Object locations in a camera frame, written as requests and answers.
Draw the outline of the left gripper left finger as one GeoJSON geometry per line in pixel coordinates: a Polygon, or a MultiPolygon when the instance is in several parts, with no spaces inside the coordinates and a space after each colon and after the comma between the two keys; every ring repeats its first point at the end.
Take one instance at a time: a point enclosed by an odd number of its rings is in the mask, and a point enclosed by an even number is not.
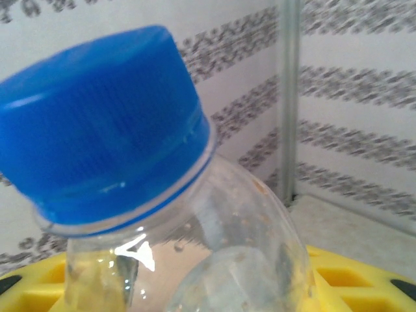
{"type": "Polygon", "coordinates": [[[1,311],[64,311],[65,266],[61,253],[1,276],[1,311]]]}

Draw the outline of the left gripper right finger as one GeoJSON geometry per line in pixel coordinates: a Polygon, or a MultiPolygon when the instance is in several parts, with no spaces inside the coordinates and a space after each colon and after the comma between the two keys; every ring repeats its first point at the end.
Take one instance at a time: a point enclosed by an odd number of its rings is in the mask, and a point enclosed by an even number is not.
{"type": "Polygon", "coordinates": [[[336,253],[307,247],[316,288],[305,311],[415,311],[415,282],[336,253]]]}

